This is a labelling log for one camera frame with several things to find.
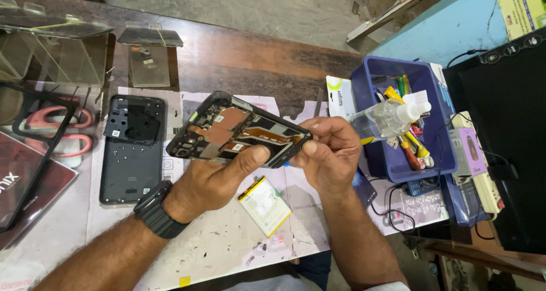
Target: power strip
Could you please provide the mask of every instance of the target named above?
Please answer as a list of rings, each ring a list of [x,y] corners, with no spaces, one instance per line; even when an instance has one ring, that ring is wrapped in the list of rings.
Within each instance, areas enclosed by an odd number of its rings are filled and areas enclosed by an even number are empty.
[[[472,119],[470,118],[470,114],[466,111],[461,112],[461,114],[468,119]],[[471,121],[466,120],[458,114],[451,115],[450,117],[453,117],[452,124],[454,128],[471,127],[475,132],[474,124]],[[481,149],[481,143],[477,136],[476,139],[478,140],[478,145]],[[487,160],[485,160],[485,164],[487,167],[489,167]],[[472,180],[474,181],[476,191],[478,191],[478,196],[481,201],[481,205],[483,206],[483,211],[487,213],[501,212],[501,210],[504,208],[504,202],[501,199],[501,195],[499,195],[497,185],[489,177],[489,173],[485,172],[483,174],[476,175],[472,178]]]

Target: clear plastic bottle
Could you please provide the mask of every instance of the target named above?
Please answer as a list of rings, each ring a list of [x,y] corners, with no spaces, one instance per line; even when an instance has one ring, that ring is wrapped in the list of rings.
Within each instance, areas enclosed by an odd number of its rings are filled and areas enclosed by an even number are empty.
[[[430,109],[428,102],[404,104],[398,99],[388,99],[347,118],[347,121],[364,145],[406,134],[411,123]]]

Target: white pump top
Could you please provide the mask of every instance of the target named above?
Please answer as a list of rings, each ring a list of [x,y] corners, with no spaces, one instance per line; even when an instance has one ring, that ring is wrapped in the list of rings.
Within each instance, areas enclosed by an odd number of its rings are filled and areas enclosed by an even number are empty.
[[[418,120],[421,114],[429,112],[432,106],[428,102],[419,104],[404,104],[396,109],[398,118],[404,123],[411,123]]]

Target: black watch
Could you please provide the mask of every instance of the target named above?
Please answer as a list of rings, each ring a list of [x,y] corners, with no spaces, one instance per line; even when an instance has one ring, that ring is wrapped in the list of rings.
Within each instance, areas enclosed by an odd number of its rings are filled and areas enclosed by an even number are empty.
[[[135,215],[142,218],[148,228],[163,239],[175,238],[192,223],[180,224],[163,210],[163,200],[172,187],[173,183],[169,180],[161,181],[133,209]]]

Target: pink scissors handle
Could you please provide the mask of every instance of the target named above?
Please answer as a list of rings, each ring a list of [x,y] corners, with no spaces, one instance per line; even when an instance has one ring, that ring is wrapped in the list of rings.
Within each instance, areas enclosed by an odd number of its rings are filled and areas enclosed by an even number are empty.
[[[61,140],[84,140],[85,146],[82,150],[74,153],[53,153],[52,156],[56,158],[71,158],[72,156],[78,156],[86,153],[91,149],[91,146],[93,146],[93,140],[87,135],[83,134],[66,134],[63,137],[61,137]],[[24,139],[24,143],[30,147],[33,148],[41,153],[46,153],[47,149],[44,147],[44,142],[37,141],[33,139],[29,139],[28,137]]]
[[[26,124],[31,127],[60,127],[61,123],[50,123],[45,120],[47,114],[59,110],[66,110],[66,108],[64,106],[52,106],[39,110],[27,118]],[[70,124],[68,125],[68,127],[82,128],[89,127],[89,125],[91,125],[91,123],[93,122],[93,116],[91,115],[91,113],[89,113],[89,111],[84,108],[81,109],[81,112],[85,114],[85,116],[87,117],[87,121],[82,124]]]

